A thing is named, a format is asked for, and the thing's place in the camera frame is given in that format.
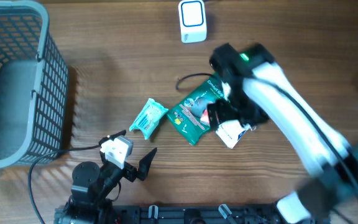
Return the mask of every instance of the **plastic basket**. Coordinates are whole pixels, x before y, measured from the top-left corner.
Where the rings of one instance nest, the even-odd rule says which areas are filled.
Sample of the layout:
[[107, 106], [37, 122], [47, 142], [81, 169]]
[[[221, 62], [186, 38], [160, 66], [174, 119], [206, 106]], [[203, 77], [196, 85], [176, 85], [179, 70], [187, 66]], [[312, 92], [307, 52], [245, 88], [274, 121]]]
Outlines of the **plastic basket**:
[[0, 168], [61, 147], [68, 69], [48, 27], [41, 4], [0, 1]]

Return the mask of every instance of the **wooden table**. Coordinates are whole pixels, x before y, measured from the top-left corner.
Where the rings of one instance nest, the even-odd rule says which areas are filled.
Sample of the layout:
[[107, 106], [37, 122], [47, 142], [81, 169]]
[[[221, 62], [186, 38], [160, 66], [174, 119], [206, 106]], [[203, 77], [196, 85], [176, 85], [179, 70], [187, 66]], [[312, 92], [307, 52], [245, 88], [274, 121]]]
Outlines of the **wooden table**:
[[[304, 99], [350, 141], [358, 139], [358, 1], [206, 2], [208, 38], [180, 41], [177, 2], [49, 4], [50, 31], [70, 66], [66, 146], [90, 146], [128, 129], [148, 98], [172, 108], [203, 78], [176, 91], [176, 80], [212, 72], [213, 49], [263, 43]], [[214, 134], [191, 146], [165, 119], [151, 141], [135, 141], [129, 162], [158, 147], [145, 182], [122, 181], [116, 205], [244, 205], [270, 203], [307, 178], [298, 156], [273, 122], [246, 133], [235, 149]], [[33, 173], [45, 221], [70, 195], [71, 172], [100, 164], [97, 150], [72, 152]], [[37, 223], [27, 193], [28, 167], [0, 170], [0, 223]], [[358, 203], [340, 208], [358, 222]], [[341, 223], [334, 215], [334, 222]]]

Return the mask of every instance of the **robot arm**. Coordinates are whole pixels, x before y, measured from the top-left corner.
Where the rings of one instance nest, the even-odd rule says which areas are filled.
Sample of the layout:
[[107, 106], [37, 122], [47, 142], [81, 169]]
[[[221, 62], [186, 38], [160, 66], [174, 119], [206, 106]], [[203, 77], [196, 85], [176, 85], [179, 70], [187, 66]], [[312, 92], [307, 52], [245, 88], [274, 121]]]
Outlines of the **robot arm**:
[[225, 44], [214, 51], [210, 64], [222, 79], [226, 100], [208, 106], [211, 127], [217, 128], [230, 119], [256, 125], [269, 116], [291, 142], [312, 178], [277, 202], [278, 211], [288, 223], [328, 215], [333, 206], [354, 194], [351, 183], [340, 171], [337, 156], [352, 167], [358, 181], [358, 146], [351, 147], [313, 111], [262, 45], [239, 53]]

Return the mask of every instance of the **green plastic pouch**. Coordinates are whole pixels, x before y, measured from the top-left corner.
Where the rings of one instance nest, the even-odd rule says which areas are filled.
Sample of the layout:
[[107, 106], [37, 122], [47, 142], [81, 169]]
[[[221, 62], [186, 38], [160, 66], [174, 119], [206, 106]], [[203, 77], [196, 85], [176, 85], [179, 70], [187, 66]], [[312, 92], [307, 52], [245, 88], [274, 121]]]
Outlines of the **green plastic pouch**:
[[129, 127], [129, 131], [139, 129], [142, 131], [144, 139], [147, 140], [167, 111], [168, 109], [164, 108], [160, 103], [149, 98], [142, 111], [137, 115], [135, 121]]
[[201, 118], [208, 117], [207, 105], [223, 96], [221, 82], [210, 77], [175, 105], [167, 113], [168, 119], [190, 144], [195, 145], [200, 137], [210, 130], [208, 123], [200, 121]]

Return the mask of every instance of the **cable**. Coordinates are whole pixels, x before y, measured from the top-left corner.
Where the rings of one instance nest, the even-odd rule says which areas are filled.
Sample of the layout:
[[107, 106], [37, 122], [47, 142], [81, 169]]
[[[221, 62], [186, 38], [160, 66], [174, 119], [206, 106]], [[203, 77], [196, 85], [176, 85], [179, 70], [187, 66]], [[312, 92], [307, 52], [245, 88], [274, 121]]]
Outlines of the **cable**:
[[210, 74], [210, 73], [196, 73], [196, 74], [187, 75], [187, 76], [185, 76], [185, 77], [183, 77], [183, 78], [181, 78], [181, 79], [178, 79], [177, 84], [175, 85], [175, 88], [176, 88], [177, 90], [179, 90], [179, 84], [180, 84], [183, 80], [185, 80], [185, 79], [187, 79], [187, 78], [190, 78], [190, 77], [200, 76], [200, 75], [206, 75], [206, 76], [213, 77], [213, 78], [219, 80], [219, 78], [218, 78], [217, 76], [212, 75], [212, 74]]
[[45, 224], [44, 220], [41, 217], [40, 212], [38, 211], [37, 206], [35, 205], [34, 202], [34, 196], [32, 195], [32, 189], [31, 189], [31, 173], [32, 170], [34, 169], [35, 165], [43, 158], [52, 155], [52, 154], [60, 154], [60, 153], [64, 153], [64, 152], [71, 152], [71, 151], [84, 151], [84, 150], [89, 150], [89, 149], [96, 149], [97, 147], [100, 147], [99, 145], [95, 145], [95, 146], [90, 146], [90, 147], [79, 147], [79, 148], [73, 148], [73, 149], [62, 149], [62, 150], [57, 150], [57, 151], [53, 151], [53, 152], [48, 152], [44, 155], [42, 155], [41, 157], [37, 158], [30, 166], [30, 170], [29, 170], [29, 176], [28, 176], [28, 187], [29, 187], [29, 195], [30, 195], [30, 201], [32, 204], [32, 207], [34, 208], [35, 214], [38, 216], [38, 219], [40, 220], [40, 222], [42, 224]]
[[332, 211], [339, 217], [341, 217], [347, 224], [354, 224], [354, 222], [350, 219], [348, 219], [346, 216], [344, 216], [341, 212], [336, 210], [335, 208], [332, 209]]
[[297, 102], [288, 92], [286, 92], [285, 90], [283, 90], [282, 88], [280, 88], [278, 85], [271, 83], [269, 81], [266, 80], [261, 80], [258, 78], [254, 78], [253, 80], [256, 80], [258, 82], [267, 84], [272, 86], [273, 88], [275, 88], [279, 93], [285, 95], [302, 113], [304, 116], [306, 116], [306, 118], [308, 119], [308, 121], [311, 123], [311, 125], [315, 128], [315, 130], [318, 132], [318, 134], [321, 136], [321, 138], [323, 139], [323, 141], [327, 144], [328, 148], [333, 152], [333, 154], [336, 156], [337, 160], [339, 161], [340, 165], [342, 166], [342, 168], [344, 169], [347, 177], [349, 178], [352, 186], [354, 187], [354, 190], [356, 191], [356, 194], [358, 196], [358, 183], [356, 181], [356, 179], [354, 178], [352, 172], [349, 170], [348, 166], [345, 164], [345, 162], [343, 161], [343, 158], [341, 157], [341, 155], [339, 155], [339, 153], [337, 152], [337, 150], [335, 149], [335, 147], [332, 145], [332, 143], [329, 141], [329, 139], [327, 138], [327, 136], [323, 133], [323, 131], [320, 129], [320, 127], [316, 124], [316, 122], [313, 120], [313, 118], [309, 115], [309, 113], [299, 104], [299, 102]]

